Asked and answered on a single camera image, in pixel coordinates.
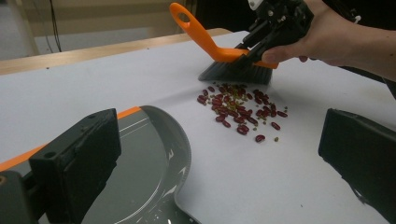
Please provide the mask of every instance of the brush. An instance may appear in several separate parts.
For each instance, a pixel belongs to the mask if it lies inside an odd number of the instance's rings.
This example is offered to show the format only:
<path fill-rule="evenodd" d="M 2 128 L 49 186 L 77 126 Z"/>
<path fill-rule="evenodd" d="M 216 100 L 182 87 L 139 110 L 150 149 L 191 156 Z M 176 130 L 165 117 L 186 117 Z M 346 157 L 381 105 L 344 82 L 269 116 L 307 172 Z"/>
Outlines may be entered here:
<path fill-rule="evenodd" d="M 272 69 L 277 68 L 277 63 L 251 61 L 246 57 L 250 53 L 249 50 L 241 44 L 234 49 L 220 48 L 201 23 L 182 5 L 173 3 L 170 6 L 170 11 L 175 22 L 215 60 L 198 77 L 199 80 L 235 81 L 264 85 L 270 82 Z"/>

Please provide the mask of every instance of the human hand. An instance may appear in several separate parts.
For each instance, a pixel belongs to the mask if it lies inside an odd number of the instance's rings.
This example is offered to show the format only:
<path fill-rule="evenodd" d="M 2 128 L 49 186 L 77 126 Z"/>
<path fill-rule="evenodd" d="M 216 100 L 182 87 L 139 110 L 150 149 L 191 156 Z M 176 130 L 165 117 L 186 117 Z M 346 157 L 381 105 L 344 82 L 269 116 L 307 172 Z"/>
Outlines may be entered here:
<path fill-rule="evenodd" d="M 306 36 L 294 44 L 268 49 L 262 60 L 265 63 L 281 63 L 299 57 L 302 62 L 313 58 L 330 65 L 345 65 L 345 58 L 355 38 L 350 35 L 351 29 L 356 24 L 339 16 L 321 0 L 305 2 L 314 13 Z"/>

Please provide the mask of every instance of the white table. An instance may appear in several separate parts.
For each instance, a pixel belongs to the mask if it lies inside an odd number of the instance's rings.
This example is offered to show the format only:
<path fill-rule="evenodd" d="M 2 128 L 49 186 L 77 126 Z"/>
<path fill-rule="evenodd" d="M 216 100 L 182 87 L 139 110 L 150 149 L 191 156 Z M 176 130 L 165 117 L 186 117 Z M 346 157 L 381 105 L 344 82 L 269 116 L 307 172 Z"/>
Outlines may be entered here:
<path fill-rule="evenodd" d="M 231 48 L 245 35 L 215 41 Z M 262 126 L 267 139 L 257 144 L 253 131 L 225 129 L 196 102 L 211 84 L 197 78 L 211 63 L 185 42 L 0 76 L 0 162 L 48 143 L 93 112 L 154 105 L 190 139 L 191 172 L 178 200 L 202 223 L 388 223 L 318 155 L 328 108 L 396 130 L 396 102 L 384 84 L 320 61 L 282 63 L 268 88 L 249 86 L 289 108 L 287 119 L 276 119 L 281 131 Z"/>

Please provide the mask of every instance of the black plastic part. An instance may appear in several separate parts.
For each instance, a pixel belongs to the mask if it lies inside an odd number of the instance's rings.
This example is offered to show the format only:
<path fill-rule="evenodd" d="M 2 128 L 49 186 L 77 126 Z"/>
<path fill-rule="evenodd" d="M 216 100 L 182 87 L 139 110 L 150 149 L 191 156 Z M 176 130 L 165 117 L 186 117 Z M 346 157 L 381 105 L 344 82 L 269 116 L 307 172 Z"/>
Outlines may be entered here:
<path fill-rule="evenodd" d="M 115 109 L 89 115 L 30 159 L 49 200 L 51 223 L 80 223 L 106 185 L 120 155 Z"/>
<path fill-rule="evenodd" d="M 396 132 L 362 116 L 329 109 L 318 154 L 361 202 L 396 223 Z"/>
<path fill-rule="evenodd" d="M 36 224 L 21 175 L 0 172 L 0 223 Z"/>

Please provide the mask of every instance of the black cable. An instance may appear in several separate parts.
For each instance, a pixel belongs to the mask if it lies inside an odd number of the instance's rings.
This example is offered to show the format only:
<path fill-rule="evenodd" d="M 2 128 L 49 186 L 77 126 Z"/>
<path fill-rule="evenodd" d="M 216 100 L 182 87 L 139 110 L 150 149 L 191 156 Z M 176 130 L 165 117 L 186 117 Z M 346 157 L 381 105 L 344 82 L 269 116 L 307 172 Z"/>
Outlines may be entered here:
<path fill-rule="evenodd" d="M 56 24 L 56 17 L 55 17 L 55 11 L 53 9 L 52 0 L 49 0 L 49 3 L 50 3 L 50 15 L 52 18 L 53 35 L 55 37 L 56 46 L 58 47 L 59 52 L 62 52 L 61 42 L 59 40 L 58 25 Z"/>

